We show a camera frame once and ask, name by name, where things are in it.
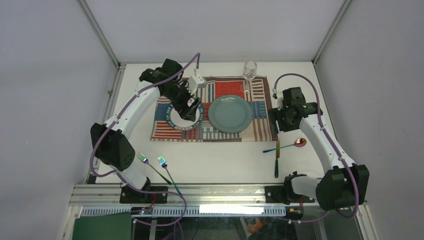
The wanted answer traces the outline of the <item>white green-rimmed small plate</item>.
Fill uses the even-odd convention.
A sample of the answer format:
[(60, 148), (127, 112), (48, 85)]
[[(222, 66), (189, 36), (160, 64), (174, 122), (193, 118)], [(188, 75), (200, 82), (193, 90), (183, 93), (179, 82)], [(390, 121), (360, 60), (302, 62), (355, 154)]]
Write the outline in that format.
[(179, 131), (190, 131), (201, 125), (205, 118), (205, 108), (202, 103), (200, 103), (194, 114), (194, 121), (184, 120), (180, 118), (180, 115), (177, 113), (175, 108), (169, 104), (165, 112), (165, 121), (173, 129)]

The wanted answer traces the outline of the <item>iridescent spoon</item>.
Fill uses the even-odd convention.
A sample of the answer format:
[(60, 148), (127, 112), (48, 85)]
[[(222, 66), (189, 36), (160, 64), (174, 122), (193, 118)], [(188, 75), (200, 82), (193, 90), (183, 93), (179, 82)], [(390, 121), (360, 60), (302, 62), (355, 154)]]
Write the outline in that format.
[(277, 146), (277, 147), (271, 148), (271, 149), (266, 149), (266, 150), (263, 150), (262, 153), (268, 153), (268, 152), (272, 152), (272, 151), (276, 151), (276, 150), (280, 150), (280, 149), (288, 148), (288, 147), (301, 148), (301, 147), (304, 147), (306, 144), (307, 144), (307, 140), (305, 138), (298, 138), (292, 144), (283, 145), (283, 146)]

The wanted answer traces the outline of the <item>brown striped placemat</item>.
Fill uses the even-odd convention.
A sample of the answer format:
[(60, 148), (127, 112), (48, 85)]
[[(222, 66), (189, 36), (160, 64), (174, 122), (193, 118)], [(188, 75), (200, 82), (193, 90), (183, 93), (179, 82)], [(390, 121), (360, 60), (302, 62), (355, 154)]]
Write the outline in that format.
[[(272, 132), (268, 110), (272, 108), (270, 88), (265, 76), (257, 76), (250, 81), (247, 93), (243, 90), (243, 77), (207, 77), (206, 87), (196, 91), (194, 96), (199, 98), (204, 107), (204, 120), (200, 126), (181, 131), (171, 128), (166, 122), (166, 110), (170, 100), (160, 97), (156, 102), (153, 120), (152, 141), (167, 142), (270, 142), (278, 136)], [(225, 133), (212, 126), (208, 119), (210, 104), (218, 97), (236, 95), (245, 99), (253, 110), (250, 125), (240, 133)]]

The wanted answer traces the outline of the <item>large teal plate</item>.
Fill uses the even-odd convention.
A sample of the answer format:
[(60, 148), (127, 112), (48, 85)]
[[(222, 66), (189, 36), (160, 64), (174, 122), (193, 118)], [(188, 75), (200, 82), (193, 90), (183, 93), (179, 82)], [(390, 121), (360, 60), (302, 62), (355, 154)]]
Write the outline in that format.
[(211, 125), (223, 133), (241, 133), (253, 120), (253, 109), (242, 97), (229, 94), (216, 98), (207, 111)]

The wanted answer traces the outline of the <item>clear wine glass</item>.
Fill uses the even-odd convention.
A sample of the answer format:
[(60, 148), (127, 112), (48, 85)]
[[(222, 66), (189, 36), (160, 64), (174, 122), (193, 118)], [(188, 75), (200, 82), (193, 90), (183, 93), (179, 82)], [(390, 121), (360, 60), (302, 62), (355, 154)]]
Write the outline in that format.
[(247, 93), (250, 90), (250, 81), (253, 80), (257, 75), (257, 63), (255, 61), (249, 60), (244, 63), (243, 66), (243, 91)]

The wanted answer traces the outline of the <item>gold knife dark handle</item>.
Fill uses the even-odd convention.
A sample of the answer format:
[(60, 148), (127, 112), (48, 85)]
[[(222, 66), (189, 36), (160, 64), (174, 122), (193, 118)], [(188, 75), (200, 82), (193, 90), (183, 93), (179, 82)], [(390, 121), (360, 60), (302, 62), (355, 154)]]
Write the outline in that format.
[(279, 158), (280, 158), (280, 140), (278, 139), (276, 142), (276, 150), (275, 150), (275, 162), (274, 162), (274, 177), (277, 179), (279, 177)]

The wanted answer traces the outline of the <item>iridescent fork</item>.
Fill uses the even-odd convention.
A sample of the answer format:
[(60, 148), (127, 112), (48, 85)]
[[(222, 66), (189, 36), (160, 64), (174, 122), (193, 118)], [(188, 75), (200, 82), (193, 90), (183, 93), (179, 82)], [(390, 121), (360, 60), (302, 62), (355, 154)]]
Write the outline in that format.
[(177, 184), (175, 183), (170, 171), (168, 170), (168, 163), (167, 163), (166, 159), (163, 156), (159, 156), (157, 158), (157, 160), (160, 163), (161, 167), (166, 170), (166, 172), (167, 172), (167, 174), (170, 178), (170, 181), (171, 181), (172, 185), (174, 186), (175, 190), (177, 191), (177, 193), (182, 196), (183, 194), (181, 193), (181, 191), (180, 191), (179, 187), (177, 186)]
[(152, 164), (150, 164), (149, 159), (142, 153), (137, 154), (137, 158), (142, 161), (144, 164), (150, 166), (168, 185), (172, 185), (171, 181), (168, 180), (164, 175), (162, 175)]

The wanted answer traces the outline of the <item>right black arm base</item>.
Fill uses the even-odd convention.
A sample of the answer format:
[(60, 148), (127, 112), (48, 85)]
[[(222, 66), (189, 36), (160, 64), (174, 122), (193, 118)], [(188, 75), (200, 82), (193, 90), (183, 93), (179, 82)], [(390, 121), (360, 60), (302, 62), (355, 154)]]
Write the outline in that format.
[(299, 195), (289, 192), (284, 185), (267, 185), (264, 187), (265, 202), (267, 204), (300, 204), (300, 203), (315, 203), (313, 198), (305, 195)]

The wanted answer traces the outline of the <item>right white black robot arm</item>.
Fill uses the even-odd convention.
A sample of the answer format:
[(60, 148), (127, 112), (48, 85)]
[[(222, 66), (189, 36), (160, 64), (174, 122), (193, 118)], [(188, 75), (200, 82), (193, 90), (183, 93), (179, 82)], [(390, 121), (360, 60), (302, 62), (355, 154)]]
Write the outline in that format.
[(289, 204), (309, 197), (325, 211), (362, 205), (370, 172), (364, 164), (356, 164), (327, 129), (320, 101), (307, 102), (300, 87), (280, 93), (273, 89), (272, 93), (277, 107), (268, 112), (274, 130), (284, 133), (300, 130), (315, 150), (324, 171), (321, 179), (296, 172), (285, 177), (282, 202)]

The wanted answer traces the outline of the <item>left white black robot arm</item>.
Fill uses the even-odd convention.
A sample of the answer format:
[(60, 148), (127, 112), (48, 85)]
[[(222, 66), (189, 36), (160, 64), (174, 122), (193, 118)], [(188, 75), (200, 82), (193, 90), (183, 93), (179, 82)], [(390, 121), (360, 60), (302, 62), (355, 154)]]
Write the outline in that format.
[(138, 203), (149, 200), (150, 180), (135, 163), (136, 152), (129, 138), (146, 111), (160, 97), (170, 100), (182, 120), (196, 120), (201, 100), (194, 94), (206, 85), (206, 80), (199, 66), (194, 69), (193, 76), (183, 79), (186, 68), (168, 58), (160, 67), (147, 68), (118, 113), (104, 123), (94, 123), (90, 128), (91, 173), (97, 178), (115, 173), (131, 189), (131, 197)]

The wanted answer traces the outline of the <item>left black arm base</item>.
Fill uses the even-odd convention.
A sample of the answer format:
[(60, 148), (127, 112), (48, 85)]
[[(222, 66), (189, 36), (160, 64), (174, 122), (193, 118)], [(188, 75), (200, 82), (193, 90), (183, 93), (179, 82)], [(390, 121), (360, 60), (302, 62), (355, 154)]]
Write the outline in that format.
[(168, 201), (168, 194), (162, 194), (158, 192), (167, 192), (168, 187), (165, 185), (151, 185), (147, 191), (152, 193), (141, 193), (131, 189), (125, 185), (121, 187), (121, 193), (119, 198), (120, 204), (151, 204), (153, 201), (156, 204), (166, 204)]

